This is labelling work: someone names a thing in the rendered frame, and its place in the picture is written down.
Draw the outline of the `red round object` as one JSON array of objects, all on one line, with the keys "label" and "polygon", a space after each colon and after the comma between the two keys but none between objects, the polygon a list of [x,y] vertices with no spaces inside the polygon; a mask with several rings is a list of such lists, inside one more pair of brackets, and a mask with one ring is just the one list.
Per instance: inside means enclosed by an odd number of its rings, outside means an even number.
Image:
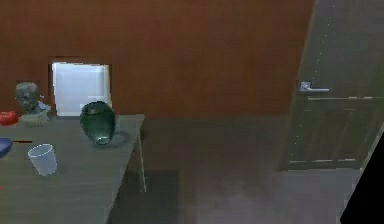
[{"label": "red round object", "polygon": [[0,112],[0,125],[11,126],[19,121],[19,117],[15,111]]}]

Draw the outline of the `blue bowl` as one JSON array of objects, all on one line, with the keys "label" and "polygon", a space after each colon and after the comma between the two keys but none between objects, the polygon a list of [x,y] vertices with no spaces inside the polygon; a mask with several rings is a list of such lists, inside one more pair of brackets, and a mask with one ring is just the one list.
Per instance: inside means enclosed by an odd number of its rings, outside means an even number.
[{"label": "blue bowl", "polygon": [[0,158],[6,156],[11,150],[13,141],[9,138],[0,138]]}]

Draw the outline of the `bright white window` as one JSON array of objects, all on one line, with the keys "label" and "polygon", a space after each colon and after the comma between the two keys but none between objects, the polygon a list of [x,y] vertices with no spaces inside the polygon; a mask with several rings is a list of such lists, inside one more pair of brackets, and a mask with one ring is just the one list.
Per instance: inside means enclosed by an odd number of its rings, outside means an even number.
[{"label": "bright white window", "polygon": [[55,62],[52,78],[58,116],[79,116],[94,101],[112,105],[108,65]]}]

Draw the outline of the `dark green glass vase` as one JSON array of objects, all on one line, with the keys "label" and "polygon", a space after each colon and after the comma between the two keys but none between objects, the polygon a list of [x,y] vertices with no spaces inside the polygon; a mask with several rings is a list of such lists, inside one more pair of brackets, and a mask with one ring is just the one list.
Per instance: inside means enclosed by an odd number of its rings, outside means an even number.
[{"label": "dark green glass vase", "polygon": [[115,112],[103,101],[90,102],[81,109],[80,126],[93,144],[106,145],[115,134]]}]

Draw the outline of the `clear glass cup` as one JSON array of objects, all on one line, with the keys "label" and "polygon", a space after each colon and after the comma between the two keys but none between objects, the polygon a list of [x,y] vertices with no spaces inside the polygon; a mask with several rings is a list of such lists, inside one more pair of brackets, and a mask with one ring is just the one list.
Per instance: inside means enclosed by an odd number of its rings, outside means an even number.
[{"label": "clear glass cup", "polygon": [[41,176],[51,175],[57,170],[54,147],[51,144],[40,144],[27,153],[30,161]]}]

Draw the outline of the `grey bust statue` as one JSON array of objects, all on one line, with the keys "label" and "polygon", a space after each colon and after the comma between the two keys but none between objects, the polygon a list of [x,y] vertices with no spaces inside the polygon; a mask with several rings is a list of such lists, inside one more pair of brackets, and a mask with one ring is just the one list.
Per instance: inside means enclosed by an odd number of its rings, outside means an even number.
[{"label": "grey bust statue", "polygon": [[48,118],[51,106],[41,101],[42,96],[39,87],[34,82],[21,82],[15,87],[16,101],[20,105],[23,114],[20,119],[26,127],[44,126]]}]

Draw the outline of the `dark grey room door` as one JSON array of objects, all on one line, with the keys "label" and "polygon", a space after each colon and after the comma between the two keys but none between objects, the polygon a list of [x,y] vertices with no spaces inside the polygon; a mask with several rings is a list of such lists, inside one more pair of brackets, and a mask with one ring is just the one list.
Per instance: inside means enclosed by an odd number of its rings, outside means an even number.
[{"label": "dark grey room door", "polygon": [[357,169],[383,125],[384,0],[316,0],[279,168]]}]

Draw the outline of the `dark grey wooden table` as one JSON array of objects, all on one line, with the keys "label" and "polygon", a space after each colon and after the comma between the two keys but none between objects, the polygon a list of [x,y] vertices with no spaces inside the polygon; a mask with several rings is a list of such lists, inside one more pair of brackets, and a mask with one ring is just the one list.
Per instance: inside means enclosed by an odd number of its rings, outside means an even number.
[{"label": "dark grey wooden table", "polygon": [[[75,118],[42,127],[0,127],[16,143],[0,159],[0,224],[107,224],[132,153],[141,150],[143,115],[117,118],[108,145],[91,143]],[[38,174],[28,151],[51,144],[57,171]]]}]

